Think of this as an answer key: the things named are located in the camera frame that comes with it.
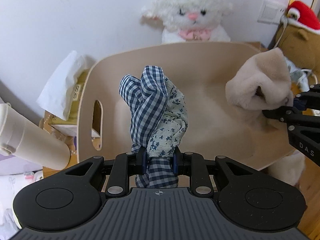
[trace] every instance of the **white paper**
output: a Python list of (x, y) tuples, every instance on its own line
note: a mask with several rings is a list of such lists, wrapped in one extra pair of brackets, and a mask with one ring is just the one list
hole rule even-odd
[(72, 104), (73, 87), (86, 68), (84, 57), (75, 50), (70, 52), (47, 81), (36, 101), (38, 105), (67, 121)]

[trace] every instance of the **light switch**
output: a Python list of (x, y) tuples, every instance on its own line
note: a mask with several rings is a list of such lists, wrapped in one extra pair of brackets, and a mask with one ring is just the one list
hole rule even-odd
[(260, 9), (260, 15), (258, 17), (258, 22), (269, 23), (269, 24), (279, 24), (280, 18), (283, 15), (286, 5), (281, 4), (273, 0), (264, 0)]

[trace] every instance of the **stuffed animal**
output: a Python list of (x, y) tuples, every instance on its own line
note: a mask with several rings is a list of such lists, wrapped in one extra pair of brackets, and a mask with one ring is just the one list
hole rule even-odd
[(231, 7), (225, 0), (156, 0), (143, 16), (162, 20), (162, 43), (230, 41), (220, 23)]
[(276, 34), (277, 46), (297, 68), (311, 70), (320, 77), (320, 22), (303, 2), (294, 1), (281, 18)]

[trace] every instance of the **silver screw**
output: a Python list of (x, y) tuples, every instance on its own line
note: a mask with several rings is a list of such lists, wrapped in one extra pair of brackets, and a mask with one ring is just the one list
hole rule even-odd
[(119, 194), (123, 191), (123, 188), (119, 187), (119, 186), (113, 186), (108, 188), (108, 192), (110, 194)]
[(200, 186), (196, 188), (196, 192), (199, 194), (208, 194), (211, 192), (211, 189), (206, 186)]

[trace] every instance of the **laundry basket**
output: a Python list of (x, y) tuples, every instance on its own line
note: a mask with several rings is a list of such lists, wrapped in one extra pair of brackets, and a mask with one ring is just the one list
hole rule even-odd
[[(140, 78), (146, 65), (162, 67), (185, 95), (188, 129), (179, 146), (181, 152), (197, 152), (205, 159), (225, 155), (255, 169), (291, 153), (285, 127), (251, 130), (227, 104), (226, 82), (257, 53), (244, 43), (185, 42), (137, 49), (99, 61), (88, 74), (80, 102), (78, 161), (94, 155), (114, 159), (131, 150), (131, 114), (119, 95), (119, 83), (127, 74)], [(93, 147), (91, 138), (96, 100), (102, 108), (100, 150)]]

